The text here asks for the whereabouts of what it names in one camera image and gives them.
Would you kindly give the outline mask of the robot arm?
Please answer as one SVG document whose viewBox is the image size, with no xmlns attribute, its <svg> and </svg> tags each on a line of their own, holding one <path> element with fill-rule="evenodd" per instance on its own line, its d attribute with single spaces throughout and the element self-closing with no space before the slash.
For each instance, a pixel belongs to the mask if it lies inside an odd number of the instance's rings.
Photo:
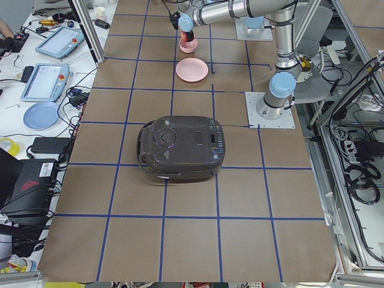
<svg viewBox="0 0 384 288">
<path fill-rule="evenodd" d="M 295 11 L 298 1 L 181 1 L 178 27 L 189 35 L 193 28 L 229 19 L 256 19 L 271 15 L 275 26 L 275 74 L 268 91 L 256 104 L 257 114 L 269 121 L 279 119 L 294 103 L 297 78 L 301 72 L 296 54 Z"/>
</svg>

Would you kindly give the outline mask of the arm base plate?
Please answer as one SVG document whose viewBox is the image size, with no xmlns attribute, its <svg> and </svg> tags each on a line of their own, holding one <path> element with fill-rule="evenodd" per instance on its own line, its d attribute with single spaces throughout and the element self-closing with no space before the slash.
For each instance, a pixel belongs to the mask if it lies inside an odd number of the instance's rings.
<svg viewBox="0 0 384 288">
<path fill-rule="evenodd" d="M 272 41 L 274 26 L 264 17 L 243 17 L 235 20 L 236 36 L 244 41 Z"/>
<path fill-rule="evenodd" d="M 248 125 L 251 128 L 295 129 L 292 109 L 271 108 L 264 102 L 264 92 L 246 92 Z"/>
</svg>

